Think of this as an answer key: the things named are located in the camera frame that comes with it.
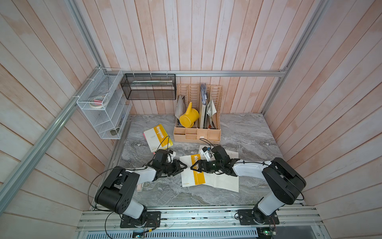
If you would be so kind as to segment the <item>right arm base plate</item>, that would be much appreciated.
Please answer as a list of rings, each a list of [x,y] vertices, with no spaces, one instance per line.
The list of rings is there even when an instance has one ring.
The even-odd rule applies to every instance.
[[[265,215],[258,209],[244,209],[237,211],[237,218],[240,225],[278,225],[279,217],[274,211],[271,215]]]

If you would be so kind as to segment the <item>cream lined notebook with holes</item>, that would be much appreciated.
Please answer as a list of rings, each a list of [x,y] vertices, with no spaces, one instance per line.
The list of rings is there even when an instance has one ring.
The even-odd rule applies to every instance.
[[[214,188],[239,192],[239,178],[226,174],[217,175],[214,173],[204,173],[205,185]]]

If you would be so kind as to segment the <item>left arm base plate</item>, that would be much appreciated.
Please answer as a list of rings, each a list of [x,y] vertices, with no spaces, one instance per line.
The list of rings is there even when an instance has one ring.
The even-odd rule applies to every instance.
[[[158,228],[160,227],[161,212],[143,211],[142,215],[138,219],[134,219],[130,216],[123,215],[120,223],[121,228]]]

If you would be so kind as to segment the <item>cream notebook orange cover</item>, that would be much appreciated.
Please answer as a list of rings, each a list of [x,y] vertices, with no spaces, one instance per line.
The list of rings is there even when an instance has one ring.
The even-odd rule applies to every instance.
[[[158,149],[168,149],[173,146],[173,142],[162,124],[144,131],[143,135],[148,143],[150,151],[153,153]]]
[[[200,154],[180,157],[180,161],[188,167],[181,173],[182,187],[191,187],[206,183],[205,175],[202,172],[191,170],[191,166],[200,159],[202,159]]]

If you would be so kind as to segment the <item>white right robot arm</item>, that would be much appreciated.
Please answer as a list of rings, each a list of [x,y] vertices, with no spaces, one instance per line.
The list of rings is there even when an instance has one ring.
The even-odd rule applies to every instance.
[[[191,170],[204,173],[222,173],[234,177],[253,177],[265,180],[271,192],[263,197],[253,208],[257,223],[271,216],[284,205],[292,205],[302,195],[306,186],[304,178],[286,161],[276,157],[271,161],[245,161],[231,158],[221,146],[211,149],[213,160],[198,160]]]

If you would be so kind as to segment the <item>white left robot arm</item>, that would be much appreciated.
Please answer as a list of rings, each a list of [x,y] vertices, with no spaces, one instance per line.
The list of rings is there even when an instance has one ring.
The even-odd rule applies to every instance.
[[[116,166],[97,191],[95,202],[117,214],[133,219],[141,218],[145,206],[133,200],[137,185],[175,176],[188,167],[174,159],[173,154],[171,150],[159,149],[141,168],[127,169]]]

